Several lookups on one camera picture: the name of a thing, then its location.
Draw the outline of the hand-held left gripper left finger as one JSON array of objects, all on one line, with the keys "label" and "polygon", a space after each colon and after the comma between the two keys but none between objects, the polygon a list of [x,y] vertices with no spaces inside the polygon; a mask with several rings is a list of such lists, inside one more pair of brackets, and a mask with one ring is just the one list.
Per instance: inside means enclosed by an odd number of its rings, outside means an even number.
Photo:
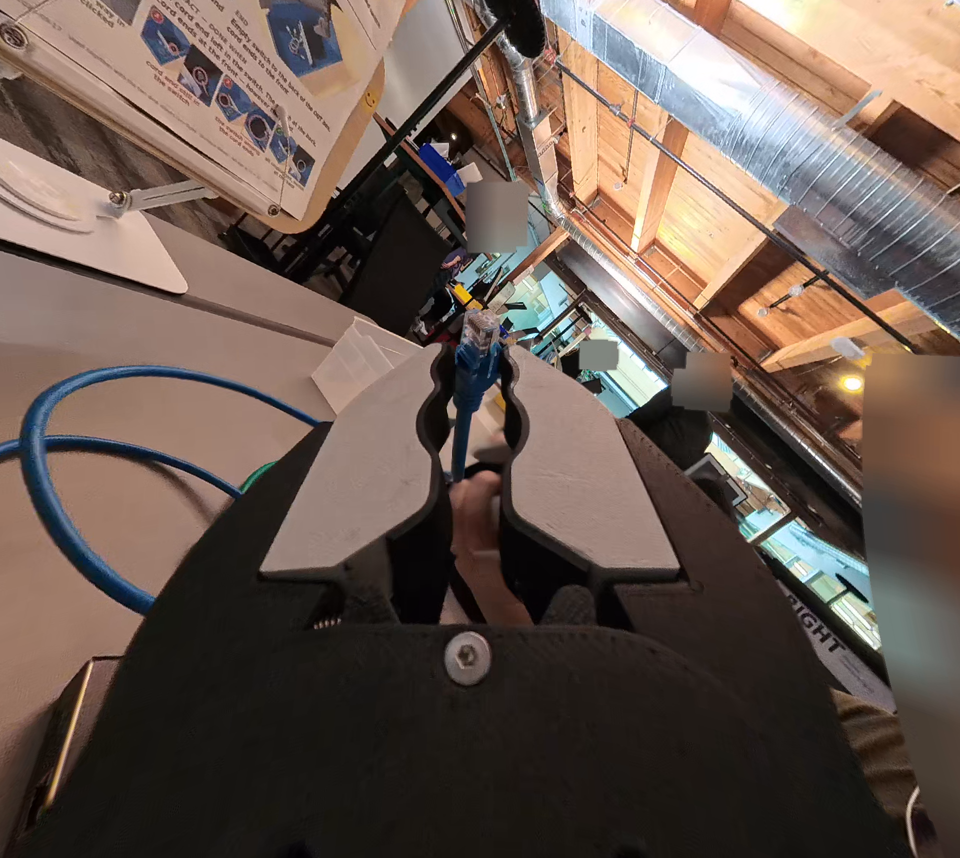
[{"label": "hand-held left gripper left finger", "polygon": [[333,574],[422,521],[444,484],[454,353],[416,351],[333,422],[261,564],[263,574]]}]

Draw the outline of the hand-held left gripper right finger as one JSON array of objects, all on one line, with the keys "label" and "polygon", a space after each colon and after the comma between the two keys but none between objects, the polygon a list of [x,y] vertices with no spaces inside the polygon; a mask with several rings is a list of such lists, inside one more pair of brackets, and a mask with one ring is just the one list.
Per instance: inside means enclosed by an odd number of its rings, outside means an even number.
[{"label": "hand-held left gripper right finger", "polygon": [[681,564],[615,417],[526,349],[508,349],[501,365],[505,523],[590,580],[678,578]]}]

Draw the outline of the black ethernet splitter box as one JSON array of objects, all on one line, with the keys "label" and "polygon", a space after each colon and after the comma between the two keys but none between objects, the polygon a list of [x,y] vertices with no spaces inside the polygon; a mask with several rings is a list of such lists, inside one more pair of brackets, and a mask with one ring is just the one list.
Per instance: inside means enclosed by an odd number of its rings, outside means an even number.
[{"label": "black ethernet splitter box", "polygon": [[18,852],[63,789],[90,740],[121,660],[119,655],[91,657],[51,704],[5,856]]}]

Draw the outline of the person's right hand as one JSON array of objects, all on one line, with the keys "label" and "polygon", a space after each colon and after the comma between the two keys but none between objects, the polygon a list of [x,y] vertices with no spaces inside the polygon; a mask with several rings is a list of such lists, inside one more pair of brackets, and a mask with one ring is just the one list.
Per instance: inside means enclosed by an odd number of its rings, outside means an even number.
[{"label": "person's right hand", "polygon": [[451,486],[455,567],[488,624],[529,627],[532,618],[502,570],[501,485],[498,473],[484,470]]}]

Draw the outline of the clear plastic container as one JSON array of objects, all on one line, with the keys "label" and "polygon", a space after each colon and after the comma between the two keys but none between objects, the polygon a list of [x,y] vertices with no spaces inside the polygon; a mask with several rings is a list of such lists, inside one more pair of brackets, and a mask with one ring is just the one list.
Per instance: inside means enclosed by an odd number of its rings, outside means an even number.
[{"label": "clear plastic container", "polygon": [[355,316],[311,375],[335,415],[422,347]]}]

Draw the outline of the person's torso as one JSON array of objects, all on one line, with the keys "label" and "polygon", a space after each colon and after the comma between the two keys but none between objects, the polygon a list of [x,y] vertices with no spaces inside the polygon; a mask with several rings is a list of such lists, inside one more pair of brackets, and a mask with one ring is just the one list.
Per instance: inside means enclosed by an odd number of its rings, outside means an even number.
[{"label": "person's torso", "polygon": [[920,787],[899,718],[863,698],[830,691],[846,741],[858,757],[873,795],[901,827],[912,856],[920,856],[915,828]]}]

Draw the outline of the blue storage bin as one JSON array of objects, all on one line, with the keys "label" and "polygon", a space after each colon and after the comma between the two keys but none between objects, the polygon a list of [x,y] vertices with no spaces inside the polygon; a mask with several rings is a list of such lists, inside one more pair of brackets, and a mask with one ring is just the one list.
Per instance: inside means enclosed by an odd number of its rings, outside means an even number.
[{"label": "blue storage bin", "polygon": [[464,193],[466,186],[458,169],[454,168],[432,144],[422,144],[417,149],[417,153],[424,166],[438,178],[453,197]]}]

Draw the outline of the white poster stand base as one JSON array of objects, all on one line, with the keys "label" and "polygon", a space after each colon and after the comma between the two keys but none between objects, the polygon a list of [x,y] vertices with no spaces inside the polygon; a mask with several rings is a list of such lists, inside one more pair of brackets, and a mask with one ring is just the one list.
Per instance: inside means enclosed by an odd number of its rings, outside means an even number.
[{"label": "white poster stand base", "polygon": [[94,271],[184,295],[188,285],[147,217],[119,214],[109,192],[1,142],[1,240]]}]

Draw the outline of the black pole with round disc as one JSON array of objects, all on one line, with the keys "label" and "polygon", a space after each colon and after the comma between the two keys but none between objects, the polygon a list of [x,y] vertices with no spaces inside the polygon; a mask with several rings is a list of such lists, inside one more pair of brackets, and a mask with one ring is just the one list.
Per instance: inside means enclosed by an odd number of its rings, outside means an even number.
[{"label": "black pole with round disc", "polygon": [[304,232],[284,255],[282,274],[289,280],[306,280],[308,259],[315,256],[319,246],[335,232],[347,225],[367,194],[366,186],[375,173],[410,137],[424,120],[442,103],[444,94],[457,82],[473,63],[498,37],[507,41],[525,58],[539,57],[546,47],[546,30],[542,12],[536,0],[484,0],[494,15],[491,27],[473,44],[452,70],[437,84],[411,115],[398,126],[378,152],[331,201],[322,215],[318,231]]}]

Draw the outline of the instruction poster board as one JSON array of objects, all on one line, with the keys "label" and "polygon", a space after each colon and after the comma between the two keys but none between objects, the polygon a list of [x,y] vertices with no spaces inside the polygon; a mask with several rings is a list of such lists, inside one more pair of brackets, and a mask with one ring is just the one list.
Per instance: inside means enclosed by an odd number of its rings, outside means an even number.
[{"label": "instruction poster board", "polygon": [[295,230],[405,0],[2,0],[2,58]]}]

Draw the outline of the small silver branch duct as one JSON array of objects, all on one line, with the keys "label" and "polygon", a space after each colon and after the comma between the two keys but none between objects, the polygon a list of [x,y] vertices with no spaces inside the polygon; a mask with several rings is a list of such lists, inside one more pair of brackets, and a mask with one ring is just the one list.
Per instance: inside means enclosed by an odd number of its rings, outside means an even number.
[{"label": "small silver branch duct", "polygon": [[539,105],[532,63],[509,43],[506,34],[500,34],[496,44],[510,69],[515,86],[517,128],[534,189],[547,219],[567,234],[572,224],[558,196],[558,166],[555,145],[550,136],[549,114]]}]

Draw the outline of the large silver air duct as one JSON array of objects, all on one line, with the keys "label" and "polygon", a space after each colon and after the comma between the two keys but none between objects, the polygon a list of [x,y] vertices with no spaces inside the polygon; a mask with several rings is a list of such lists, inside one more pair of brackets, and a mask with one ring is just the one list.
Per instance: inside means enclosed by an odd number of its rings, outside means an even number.
[{"label": "large silver air duct", "polygon": [[663,0],[538,2],[601,64],[958,336],[957,198]]}]

